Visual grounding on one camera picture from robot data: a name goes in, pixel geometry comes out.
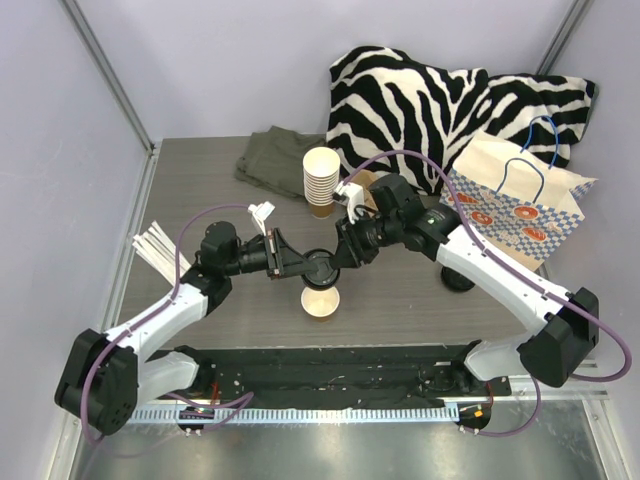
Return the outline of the single brown paper cup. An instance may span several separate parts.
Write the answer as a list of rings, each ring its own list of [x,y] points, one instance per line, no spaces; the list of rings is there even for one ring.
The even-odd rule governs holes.
[[[327,321],[337,311],[340,300],[336,287],[327,290],[305,287],[300,297],[303,310],[316,321]]]

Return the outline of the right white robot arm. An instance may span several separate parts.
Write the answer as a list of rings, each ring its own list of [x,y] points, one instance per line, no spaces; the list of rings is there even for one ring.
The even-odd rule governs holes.
[[[361,186],[341,182],[333,193],[347,214],[337,222],[333,269],[371,263],[380,248],[402,244],[451,270],[506,307],[525,331],[500,341],[471,344],[451,371],[457,391],[472,395],[488,380],[529,374],[559,388],[599,340],[599,330],[576,313],[597,314],[598,299],[585,288],[571,294],[496,250],[476,230],[467,230],[451,207],[423,204],[407,180],[391,174],[371,186],[377,211],[363,209]]]

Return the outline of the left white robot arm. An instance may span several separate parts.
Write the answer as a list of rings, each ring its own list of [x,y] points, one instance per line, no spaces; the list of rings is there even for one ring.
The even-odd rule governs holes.
[[[135,408],[182,390],[205,397],[213,375],[191,349],[153,354],[187,326],[204,319],[232,290],[232,277],[263,271],[271,279],[315,275],[320,267],[311,253],[301,254],[279,229],[247,242],[225,221],[209,225],[193,265],[161,300],[132,320],[106,332],[87,329],[71,347],[54,394],[56,405],[103,435],[112,435]]]

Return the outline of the black plastic cup lid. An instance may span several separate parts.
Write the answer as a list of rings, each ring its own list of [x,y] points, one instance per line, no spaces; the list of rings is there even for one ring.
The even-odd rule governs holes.
[[[306,287],[316,291],[325,291],[335,286],[340,278],[340,269],[331,265],[333,254],[329,250],[312,249],[307,251],[304,257],[316,267],[315,272],[302,276]]]

